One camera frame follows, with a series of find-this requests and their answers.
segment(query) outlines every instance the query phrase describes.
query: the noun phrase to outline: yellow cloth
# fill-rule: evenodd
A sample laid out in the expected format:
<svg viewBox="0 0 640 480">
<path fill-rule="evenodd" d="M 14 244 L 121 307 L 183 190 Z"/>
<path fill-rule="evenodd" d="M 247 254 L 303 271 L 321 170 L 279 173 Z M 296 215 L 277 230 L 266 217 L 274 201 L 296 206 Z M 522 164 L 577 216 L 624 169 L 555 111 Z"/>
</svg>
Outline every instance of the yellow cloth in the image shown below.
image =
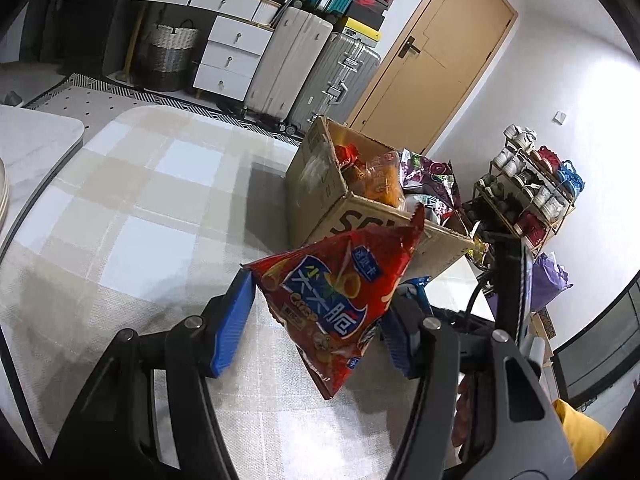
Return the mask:
<svg viewBox="0 0 640 480">
<path fill-rule="evenodd" d="M 554 401 L 554 409 L 571 446 L 575 465 L 580 469 L 602 445 L 608 435 L 607 430 L 592 418 L 576 412 L 562 399 Z"/>
</svg>

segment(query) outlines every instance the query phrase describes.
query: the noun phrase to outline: red shoe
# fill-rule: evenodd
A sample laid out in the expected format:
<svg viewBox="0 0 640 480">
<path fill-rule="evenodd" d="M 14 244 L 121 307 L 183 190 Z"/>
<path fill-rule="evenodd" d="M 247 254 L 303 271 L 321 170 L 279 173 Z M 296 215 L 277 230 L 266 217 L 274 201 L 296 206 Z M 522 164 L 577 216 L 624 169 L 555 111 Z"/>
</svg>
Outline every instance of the red shoe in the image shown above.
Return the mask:
<svg viewBox="0 0 640 480">
<path fill-rule="evenodd" d="M 536 216 L 532 216 L 533 218 L 529 220 L 531 230 L 527 233 L 525 238 L 525 242 L 529 246 L 530 250 L 538 247 L 546 236 L 546 226 Z"/>
<path fill-rule="evenodd" d="M 560 167 L 560 159 L 546 146 L 541 146 L 537 150 L 533 150 L 531 157 L 540 168 L 543 168 L 551 174 Z"/>
<path fill-rule="evenodd" d="M 527 235 L 533 229 L 532 220 L 537 220 L 536 216 L 529 211 L 524 212 L 518 221 L 513 225 L 513 228 L 520 236 Z"/>
</svg>

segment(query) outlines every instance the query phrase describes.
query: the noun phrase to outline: door frame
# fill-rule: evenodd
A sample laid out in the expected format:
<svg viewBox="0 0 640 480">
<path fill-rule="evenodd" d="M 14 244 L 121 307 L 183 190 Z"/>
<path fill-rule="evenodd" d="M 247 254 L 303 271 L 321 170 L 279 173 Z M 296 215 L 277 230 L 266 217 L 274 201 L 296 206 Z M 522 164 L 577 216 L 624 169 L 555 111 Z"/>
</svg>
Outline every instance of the door frame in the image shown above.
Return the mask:
<svg viewBox="0 0 640 480">
<path fill-rule="evenodd" d="M 507 24 L 507 27 L 504 29 L 504 32 L 503 32 L 502 36 L 500 37 L 500 40 L 498 40 L 498 43 L 496 43 L 495 48 L 493 49 L 491 54 L 489 54 L 489 57 L 487 57 L 486 61 L 484 62 L 484 65 L 482 65 L 482 68 L 480 69 L 480 71 L 478 72 L 478 74 L 476 75 L 474 80 L 471 82 L 471 85 L 469 85 L 469 88 L 466 90 L 465 94 L 460 98 L 460 101 L 457 102 L 456 106 L 451 111 L 449 117 L 447 117 L 447 120 L 442 125 L 440 131 L 436 133 L 436 135 L 433 137 L 433 139 L 430 140 L 430 142 L 422 150 L 421 153 L 426 153 L 426 152 L 429 151 L 429 149 L 431 149 L 431 147 L 436 143 L 436 141 L 441 136 L 443 131 L 449 125 L 449 123 L 451 122 L 453 117 L 458 113 L 458 111 L 460 110 L 460 107 L 465 103 L 466 99 L 469 97 L 469 94 L 471 94 L 471 92 L 475 88 L 476 84 L 478 84 L 478 81 L 480 80 L 480 78 L 484 75 L 484 72 L 486 71 L 487 67 L 491 64 L 492 60 L 494 60 L 495 55 L 500 50 L 500 47 L 504 43 L 504 40 L 509 35 L 511 29 L 513 28 L 513 25 L 515 24 L 516 20 L 518 19 L 518 12 L 513 8 L 513 6 L 509 3 L 509 1 L 508 0 L 502 0 L 502 1 L 504 2 L 504 4 L 509 8 L 511 13 L 513 14 L 512 17 L 511 17 L 511 20 Z M 391 62 L 395 59 L 395 57 L 400 52 L 400 49 L 404 45 L 406 39 L 409 37 L 409 34 L 412 31 L 412 28 L 415 27 L 415 24 L 418 22 L 418 20 L 420 19 L 420 17 L 422 16 L 422 14 L 424 13 L 424 11 L 426 10 L 427 6 L 430 3 L 431 3 L 431 0 L 421 0 L 420 1 L 420 4 L 418 4 L 416 9 L 414 10 L 414 13 L 409 18 L 409 21 L 406 22 L 406 25 L 402 29 L 402 32 L 398 35 L 398 38 L 394 41 L 393 46 L 386 53 L 385 59 L 383 59 L 382 63 L 380 63 L 380 66 L 378 67 L 378 70 L 376 71 L 376 73 L 374 74 L 373 78 L 371 79 L 371 81 L 369 82 L 367 87 L 365 88 L 365 91 L 361 95 L 361 97 L 358 100 L 358 102 L 356 103 L 355 107 L 351 111 L 351 113 L 350 113 L 350 115 L 349 115 L 349 117 L 347 118 L 347 121 L 346 121 L 347 126 L 353 128 L 353 125 L 355 124 L 355 121 L 356 121 L 358 115 L 360 114 L 360 112 L 364 108 L 364 105 L 366 104 L 367 100 L 369 99 L 369 97 L 371 96 L 373 91 L 375 90 L 377 84 L 384 77 L 384 75 L 386 73 L 386 70 L 389 68 L 389 65 L 391 65 Z"/>
</svg>

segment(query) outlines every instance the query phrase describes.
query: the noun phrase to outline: red snack bag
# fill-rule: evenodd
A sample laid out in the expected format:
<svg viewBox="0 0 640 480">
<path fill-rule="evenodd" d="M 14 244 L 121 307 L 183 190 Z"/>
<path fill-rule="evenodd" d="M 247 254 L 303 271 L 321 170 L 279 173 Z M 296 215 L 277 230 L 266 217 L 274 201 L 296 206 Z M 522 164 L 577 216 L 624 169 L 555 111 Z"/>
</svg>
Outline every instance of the red snack bag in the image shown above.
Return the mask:
<svg viewBox="0 0 640 480">
<path fill-rule="evenodd" d="M 335 156 L 338 157 L 340 171 L 348 168 L 351 164 L 355 164 L 356 160 L 358 160 L 358 155 L 360 155 L 355 144 L 347 144 L 346 146 L 336 145 L 334 148 Z"/>
<path fill-rule="evenodd" d="M 247 264 L 325 399 L 361 359 L 424 227 L 368 226 Z"/>
</svg>

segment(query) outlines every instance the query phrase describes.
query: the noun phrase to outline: blue gripper pad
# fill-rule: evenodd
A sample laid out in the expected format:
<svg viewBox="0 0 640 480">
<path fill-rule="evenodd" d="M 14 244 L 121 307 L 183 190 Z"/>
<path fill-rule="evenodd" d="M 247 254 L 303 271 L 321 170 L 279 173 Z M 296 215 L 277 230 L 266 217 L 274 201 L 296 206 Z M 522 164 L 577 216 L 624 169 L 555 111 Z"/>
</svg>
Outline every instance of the blue gripper pad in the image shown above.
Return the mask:
<svg viewBox="0 0 640 480">
<path fill-rule="evenodd" d="M 395 294 L 380 327 L 394 366 L 405 377 L 417 377 L 415 354 L 420 346 L 420 325 L 427 316 L 413 298 Z"/>
<path fill-rule="evenodd" d="M 251 270 L 240 269 L 225 295 L 209 301 L 203 312 L 212 351 L 209 367 L 216 378 L 229 367 L 236 354 L 254 298 Z"/>
</svg>

